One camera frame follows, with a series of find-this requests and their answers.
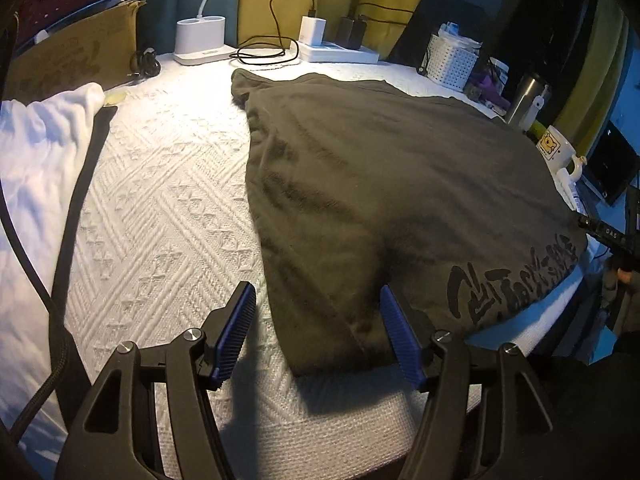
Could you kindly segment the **dark brown t-shirt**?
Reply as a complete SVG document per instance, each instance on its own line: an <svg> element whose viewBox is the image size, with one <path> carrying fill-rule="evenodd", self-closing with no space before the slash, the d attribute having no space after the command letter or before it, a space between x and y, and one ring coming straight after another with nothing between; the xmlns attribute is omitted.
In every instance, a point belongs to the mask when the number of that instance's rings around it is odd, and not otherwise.
<svg viewBox="0 0 640 480"><path fill-rule="evenodd" d="M544 299L586 233L525 136L382 80L236 70L246 194L274 330L295 376L393 361L380 292L469 335Z"/></svg>

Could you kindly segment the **white cream tube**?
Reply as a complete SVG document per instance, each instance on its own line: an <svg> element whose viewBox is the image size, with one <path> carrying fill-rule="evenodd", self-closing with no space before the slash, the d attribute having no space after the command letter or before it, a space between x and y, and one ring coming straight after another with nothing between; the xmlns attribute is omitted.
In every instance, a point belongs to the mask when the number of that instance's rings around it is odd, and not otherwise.
<svg viewBox="0 0 640 480"><path fill-rule="evenodd" d="M568 171L565 168L561 168L556 173L556 178L560 182L561 188L563 189L565 195L570 200L572 208L580 214L587 214L585 205L579 196L576 182L572 179Z"/></svg>

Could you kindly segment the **white cartoon mug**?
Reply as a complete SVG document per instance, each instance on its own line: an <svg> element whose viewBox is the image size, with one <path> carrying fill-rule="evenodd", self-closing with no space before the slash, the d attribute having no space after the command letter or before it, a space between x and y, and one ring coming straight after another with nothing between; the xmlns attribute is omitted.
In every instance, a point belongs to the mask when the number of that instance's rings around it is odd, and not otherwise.
<svg viewBox="0 0 640 480"><path fill-rule="evenodd" d="M549 126L544 130L537 142L537 150L554 176L564 170L572 182L577 182L582 177L587 159L577 155L574 146L557 128Z"/></svg>

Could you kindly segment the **stainless steel tumbler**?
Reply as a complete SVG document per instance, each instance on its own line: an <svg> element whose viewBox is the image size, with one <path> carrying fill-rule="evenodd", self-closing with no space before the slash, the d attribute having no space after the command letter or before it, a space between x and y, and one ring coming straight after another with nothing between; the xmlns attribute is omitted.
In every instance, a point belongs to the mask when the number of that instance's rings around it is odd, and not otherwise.
<svg viewBox="0 0 640 480"><path fill-rule="evenodd" d="M550 87L541 76L524 76L504 120L516 131L528 130L550 96Z"/></svg>

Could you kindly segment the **white textured bed cover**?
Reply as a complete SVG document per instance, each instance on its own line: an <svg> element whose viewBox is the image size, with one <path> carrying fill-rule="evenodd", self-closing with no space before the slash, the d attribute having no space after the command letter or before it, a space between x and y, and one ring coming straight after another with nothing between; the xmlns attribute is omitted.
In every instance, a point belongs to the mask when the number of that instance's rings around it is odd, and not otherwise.
<svg viewBox="0 0 640 480"><path fill-rule="evenodd" d="M116 344L162 344L221 307L236 284L257 292L256 316L232 378L212 396L224 448L243 479L352 479L408 451L424 407L399 367L295 376L274 330L262 250L246 194L250 130L217 62L129 87L111 121L82 205L66 322L96 375ZM252 68L271 80L321 74L382 80L409 96L453 98L405 66L296 63ZM532 351L565 310L591 257L544 299L470 334L476 344Z"/></svg>

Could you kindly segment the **purple cloth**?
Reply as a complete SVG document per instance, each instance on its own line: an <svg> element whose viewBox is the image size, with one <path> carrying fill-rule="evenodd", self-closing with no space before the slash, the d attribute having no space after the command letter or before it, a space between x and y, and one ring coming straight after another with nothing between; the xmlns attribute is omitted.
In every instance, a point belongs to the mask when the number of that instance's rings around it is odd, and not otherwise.
<svg viewBox="0 0 640 480"><path fill-rule="evenodd" d="M491 76L485 72L474 72L469 78L469 83L480 89L480 96L487 102L497 105L502 110L508 110L511 103L507 101L497 90Z"/></svg>

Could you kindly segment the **white perforated plastic basket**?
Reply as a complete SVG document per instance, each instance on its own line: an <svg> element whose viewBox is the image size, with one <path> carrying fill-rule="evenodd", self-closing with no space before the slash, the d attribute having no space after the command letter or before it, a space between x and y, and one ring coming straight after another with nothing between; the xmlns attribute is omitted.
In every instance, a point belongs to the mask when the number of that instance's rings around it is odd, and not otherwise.
<svg viewBox="0 0 640 480"><path fill-rule="evenodd" d="M461 36L456 23L442 23L427 46L426 76L447 89L462 91L482 47L481 42Z"/></svg>

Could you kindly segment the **white folded cloth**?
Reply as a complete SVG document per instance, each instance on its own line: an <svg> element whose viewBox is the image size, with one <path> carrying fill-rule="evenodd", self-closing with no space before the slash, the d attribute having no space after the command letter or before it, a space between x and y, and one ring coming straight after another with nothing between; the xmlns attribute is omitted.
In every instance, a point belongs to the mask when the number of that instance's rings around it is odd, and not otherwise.
<svg viewBox="0 0 640 480"><path fill-rule="evenodd" d="M29 261L51 287L70 200L105 102L89 82L43 101L1 105L1 184ZM51 373L49 315L1 242L1 420L11 426Z"/></svg>

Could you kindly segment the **black charger plug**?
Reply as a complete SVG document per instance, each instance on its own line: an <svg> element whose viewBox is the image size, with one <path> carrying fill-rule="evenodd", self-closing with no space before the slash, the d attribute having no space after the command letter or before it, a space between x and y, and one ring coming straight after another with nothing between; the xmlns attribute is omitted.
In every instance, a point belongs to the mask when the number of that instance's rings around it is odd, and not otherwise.
<svg viewBox="0 0 640 480"><path fill-rule="evenodd" d="M367 23L362 18L344 16L338 24L335 43L345 49L359 50L366 30Z"/></svg>

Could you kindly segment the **white power strip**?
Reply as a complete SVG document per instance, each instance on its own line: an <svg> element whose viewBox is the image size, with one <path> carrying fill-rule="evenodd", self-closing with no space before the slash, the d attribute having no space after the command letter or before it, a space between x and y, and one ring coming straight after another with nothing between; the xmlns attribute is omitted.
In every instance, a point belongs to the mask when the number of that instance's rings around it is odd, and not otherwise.
<svg viewBox="0 0 640 480"><path fill-rule="evenodd" d="M347 49L333 42L322 42L320 46L298 42L291 44L288 52L308 63L376 64L380 58L375 50L366 47Z"/></svg>

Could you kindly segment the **white charger plug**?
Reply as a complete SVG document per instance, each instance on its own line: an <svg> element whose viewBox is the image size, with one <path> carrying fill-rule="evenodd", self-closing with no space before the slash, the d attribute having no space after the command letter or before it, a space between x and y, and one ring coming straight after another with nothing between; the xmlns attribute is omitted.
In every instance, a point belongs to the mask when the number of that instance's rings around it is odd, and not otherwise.
<svg viewBox="0 0 640 480"><path fill-rule="evenodd" d="M326 21L323 18L305 15L300 22L298 41L308 47L320 47L325 29Z"/></svg>

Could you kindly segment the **brown cardboard box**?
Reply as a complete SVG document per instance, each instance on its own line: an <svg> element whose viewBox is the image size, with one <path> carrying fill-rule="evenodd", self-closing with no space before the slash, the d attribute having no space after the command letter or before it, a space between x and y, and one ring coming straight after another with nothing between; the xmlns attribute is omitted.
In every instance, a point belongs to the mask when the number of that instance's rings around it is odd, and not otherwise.
<svg viewBox="0 0 640 480"><path fill-rule="evenodd" d="M142 6L124 2L84 18L14 58L3 97L29 104L88 82L111 89L130 81Z"/></svg>

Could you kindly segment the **white desk lamp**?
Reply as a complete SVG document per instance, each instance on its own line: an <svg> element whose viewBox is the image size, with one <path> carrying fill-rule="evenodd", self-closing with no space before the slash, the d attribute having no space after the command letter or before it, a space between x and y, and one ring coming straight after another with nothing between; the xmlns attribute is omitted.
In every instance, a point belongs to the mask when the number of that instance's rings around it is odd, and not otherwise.
<svg viewBox="0 0 640 480"><path fill-rule="evenodd" d="M174 60L183 66L197 66L228 60L233 48L226 44L226 18L204 15L208 0L201 0L195 18L176 24Z"/></svg>

